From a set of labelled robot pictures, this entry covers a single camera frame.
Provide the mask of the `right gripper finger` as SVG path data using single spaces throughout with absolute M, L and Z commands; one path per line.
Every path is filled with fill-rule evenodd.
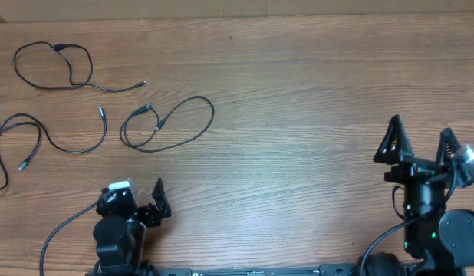
M 448 166 L 458 159 L 456 153 L 462 148 L 451 128 L 441 131 L 439 136 L 439 146 L 436 154 L 436 164 L 438 166 Z
M 386 134 L 374 154 L 375 163 L 395 165 L 412 162 L 414 151 L 410 145 L 403 122 L 399 114 L 391 117 Z

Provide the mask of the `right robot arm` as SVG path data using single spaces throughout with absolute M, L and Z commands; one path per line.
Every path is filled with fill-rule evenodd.
M 360 257 L 357 275 L 464 275 L 474 267 L 474 211 L 448 210 L 458 188 L 474 184 L 474 148 L 462 145 L 450 128 L 441 131 L 434 160 L 420 159 L 410 145 L 399 115 L 391 117 L 373 161 L 390 166 L 384 174 L 403 190 L 401 223 L 380 235 Z M 414 263 L 396 255 L 375 254 L 386 237 L 404 231 L 404 250 Z

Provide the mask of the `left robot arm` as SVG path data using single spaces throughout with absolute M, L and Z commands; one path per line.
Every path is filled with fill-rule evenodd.
M 93 230 L 99 258 L 95 275 L 159 274 L 142 257 L 147 229 L 160 226 L 163 219 L 172 215 L 163 180 L 156 181 L 151 193 L 152 203 L 139 207 L 135 196 L 136 190 L 130 179 L 111 183 L 102 190 L 96 207 L 102 219 Z

